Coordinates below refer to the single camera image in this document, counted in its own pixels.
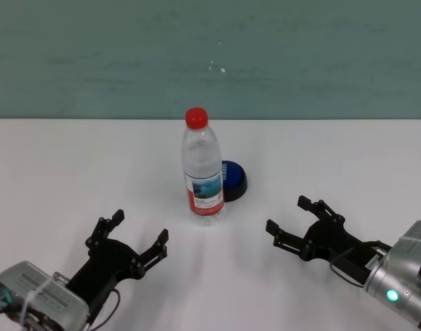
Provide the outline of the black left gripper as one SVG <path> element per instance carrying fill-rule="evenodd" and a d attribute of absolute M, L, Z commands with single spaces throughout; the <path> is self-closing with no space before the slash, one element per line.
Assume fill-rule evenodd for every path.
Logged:
<path fill-rule="evenodd" d="M 89 318 L 98 316 L 119 282 L 142 279 L 147 271 L 167 257 L 167 229 L 163 229 L 154 244 L 141 254 L 120 241 L 107 239 L 124 219 L 122 209 L 118 209 L 110 219 L 99 217 L 92 234 L 85 241 L 85 245 L 92 249 L 90 258 L 66 285 L 69 291 L 86 302 Z"/>

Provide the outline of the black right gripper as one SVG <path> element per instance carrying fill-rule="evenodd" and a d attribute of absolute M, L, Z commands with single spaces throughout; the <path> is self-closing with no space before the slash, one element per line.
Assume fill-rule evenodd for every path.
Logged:
<path fill-rule="evenodd" d="M 312 201 L 306 196 L 298 197 L 297 206 L 314 214 L 317 221 L 301 238 L 284 231 L 268 219 L 265 231 L 273 237 L 273 246 L 297 255 L 303 261 L 322 259 L 330 269 L 351 285 L 364 285 L 371 268 L 368 263 L 379 262 L 391 246 L 381 241 L 361 241 L 344 228 L 345 218 L 335 213 L 322 199 Z"/>

